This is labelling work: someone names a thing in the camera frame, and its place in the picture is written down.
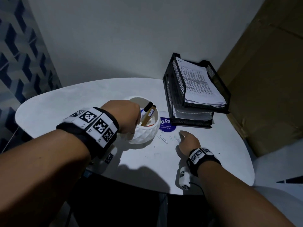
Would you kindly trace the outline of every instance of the person's right arm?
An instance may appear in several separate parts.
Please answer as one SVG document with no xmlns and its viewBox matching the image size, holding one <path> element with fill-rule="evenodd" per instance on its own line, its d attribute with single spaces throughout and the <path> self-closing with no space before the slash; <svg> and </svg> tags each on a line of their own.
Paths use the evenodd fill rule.
<svg viewBox="0 0 303 227">
<path fill-rule="evenodd" d="M 180 133 L 185 138 L 179 148 L 189 156 L 191 150 L 200 147 L 199 140 L 191 133 Z M 202 163 L 198 176 L 207 202 L 224 226 L 294 226 L 265 197 L 220 164 L 213 161 Z"/>
</svg>

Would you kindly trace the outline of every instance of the blue geometric wallpaper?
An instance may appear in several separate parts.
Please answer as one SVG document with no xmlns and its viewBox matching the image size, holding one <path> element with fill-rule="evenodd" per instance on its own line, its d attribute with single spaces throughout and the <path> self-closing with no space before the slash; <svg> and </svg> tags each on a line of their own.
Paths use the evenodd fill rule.
<svg viewBox="0 0 303 227">
<path fill-rule="evenodd" d="M 17 108 L 60 87 L 27 0 L 0 0 L 0 153 L 18 128 Z"/>
</svg>

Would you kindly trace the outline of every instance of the geometric patterned bowl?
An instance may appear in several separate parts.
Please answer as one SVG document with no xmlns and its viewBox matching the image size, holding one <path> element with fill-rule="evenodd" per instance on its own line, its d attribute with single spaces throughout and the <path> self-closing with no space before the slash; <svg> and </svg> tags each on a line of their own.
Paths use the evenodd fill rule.
<svg viewBox="0 0 303 227">
<path fill-rule="evenodd" d="M 131 96 L 126 98 L 126 100 L 129 100 L 131 102 L 139 104 L 140 108 L 145 108 L 145 106 L 150 102 L 150 100 L 141 97 L 141 96 Z M 120 134 L 120 137 L 124 140 L 127 140 L 131 144 L 142 144 L 145 142 L 148 142 L 149 140 L 152 140 L 159 128 L 160 128 L 160 116 L 158 113 L 158 110 L 154 111 L 153 115 L 151 116 L 150 121 L 147 125 L 154 124 L 153 126 L 140 126 L 137 125 L 134 134 Z"/>
</svg>

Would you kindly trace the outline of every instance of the white table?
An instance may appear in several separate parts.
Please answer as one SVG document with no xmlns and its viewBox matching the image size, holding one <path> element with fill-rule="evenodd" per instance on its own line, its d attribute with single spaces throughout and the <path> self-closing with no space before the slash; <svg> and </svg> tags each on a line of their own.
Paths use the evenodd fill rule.
<svg viewBox="0 0 303 227">
<path fill-rule="evenodd" d="M 35 96 L 18 108 L 15 119 L 24 131 L 36 138 L 54 130 L 63 118 L 82 107 L 100 107 L 108 100 L 135 95 L 150 99 L 159 111 L 168 110 L 162 80 L 117 78 L 77 84 Z M 248 185 L 253 185 L 255 173 L 247 148 L 227 116 L 215 113 L 212 127 L 177 126 L 176 132 L 186 130 L 194 134 L 202 146 L 215 154 L 226 170 Z M 118 152 L 109 166 L 104 169 L 94 159 L 89 169 L 133 186 L 184 194 L 176 186 L 178 169 L 185 165 L 185 159 L 180 159 L 180 153 L 176 151 L 177 144 L 166 144 L 157 137 L 143 145 L 126 144 L 117 139 L 115 146 Z"/>
</svg>

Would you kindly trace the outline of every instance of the black wrist strap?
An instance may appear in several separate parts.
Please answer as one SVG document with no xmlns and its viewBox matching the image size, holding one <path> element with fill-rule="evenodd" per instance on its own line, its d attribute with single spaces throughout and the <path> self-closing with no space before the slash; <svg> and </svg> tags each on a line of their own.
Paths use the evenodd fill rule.
<svg viewBox="0 0 303 227">
<path fill-rule="evenodd" d="M 190 152 L 189 158 L 186 164 L 192 175 L 198 177 L 199 166 L 206 161 L 214 161 L 221 165 L 220 161 L 214 156 L 214 154 L 206 148 L 199 147 Z"/>
<path fill-rule="evenodd" d="M 94 109 L 106 114 L 108 116 L 108 118 L 110 118 L 112 120 L 112 123 L 117 128 L 117 131 L 119 130 L 118 122 L 110 113 L 108 113 L 107 111 L 105 111 L 103 109 L 97 108 L 97 107 L 94 107 Z M 91 125 L 94 124 L 98 119 L 100 119 L 100 118 L 98 117 L 98 118 L 94 119 L 94 121 L 91 122 L 91 124 L 89 126 L 87 126 L 85 129 L 78 127 L 77 125 L 75 125 L 72 122 L 63 122 L 63 123 L 59 124 L 56 128 L 64 130 L 68 133 L 71 133 L 74 136 L 76 136 L 78 139 L 80 139 L 84 143 L 84 145 L 86 145 L 87 149 L 89 150 L 91 159 L 95 158 L 96 156 L 98 156 L 98 158 L 101 159 L 104 156 L 104 154 L 106 153 L 107 149 L 116 140 L 117 132 L 115 132 L 113 134 L 113 136 L 110 138 L 110 140 L 107 142 L 107 144 L 104 147 L 100 146 L 100 144 L 92 136 L 90 136 L 87 133 L 87 131 L 91 128 Z"/>
</svg>

